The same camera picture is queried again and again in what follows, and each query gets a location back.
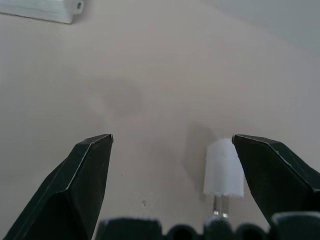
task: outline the white cylindrical object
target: white cylindrical object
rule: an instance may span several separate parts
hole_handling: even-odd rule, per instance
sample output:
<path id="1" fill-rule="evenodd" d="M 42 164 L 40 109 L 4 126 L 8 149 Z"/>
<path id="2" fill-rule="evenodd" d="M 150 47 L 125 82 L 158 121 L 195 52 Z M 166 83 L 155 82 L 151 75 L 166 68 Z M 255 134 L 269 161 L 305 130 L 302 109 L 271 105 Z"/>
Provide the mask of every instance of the white cylindrical object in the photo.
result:
<path id="1" fill-rule="evenodd" d="M 207 147 L 203 192 L 218 197 L 244 196 L 244 172 L 231 139 Z"/>

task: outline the white foam block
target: white foam block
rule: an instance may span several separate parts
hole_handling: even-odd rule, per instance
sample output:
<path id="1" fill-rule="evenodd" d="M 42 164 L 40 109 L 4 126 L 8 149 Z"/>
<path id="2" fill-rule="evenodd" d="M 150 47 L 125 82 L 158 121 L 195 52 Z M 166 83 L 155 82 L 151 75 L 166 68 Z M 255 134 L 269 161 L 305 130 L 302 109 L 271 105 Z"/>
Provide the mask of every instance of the white foam block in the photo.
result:
<path id="1" fill-rule="evenodd" d="M 81 14 L 82 0 L 0 0 L 0 13 L 70 24 Z"/>
<path id="2" fill-rule="evenodd" d="M 215 196 L 244 196 L 244 172 L 231 139 L 221 139 L 207 147 L 203 192 Z"/>

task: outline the beige table surface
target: beige table surface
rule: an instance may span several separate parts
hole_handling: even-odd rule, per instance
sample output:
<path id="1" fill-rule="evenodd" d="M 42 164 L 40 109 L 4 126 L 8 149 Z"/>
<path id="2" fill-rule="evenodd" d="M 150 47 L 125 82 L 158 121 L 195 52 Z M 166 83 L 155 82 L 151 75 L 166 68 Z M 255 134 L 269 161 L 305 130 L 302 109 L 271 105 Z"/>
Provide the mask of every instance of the beige table surface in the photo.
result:
<path id="1" fill-rule="evenodd" d="M 202 231 L 206 146 L 276 139 L 320 171 L 320 56 L 201 0 L 89 0 L 72 25 L 0 15 L 0 237 L 85 138 L 114 135 L 100 218 Z M 245 186 L 231 223 L 267 223 Z"/>

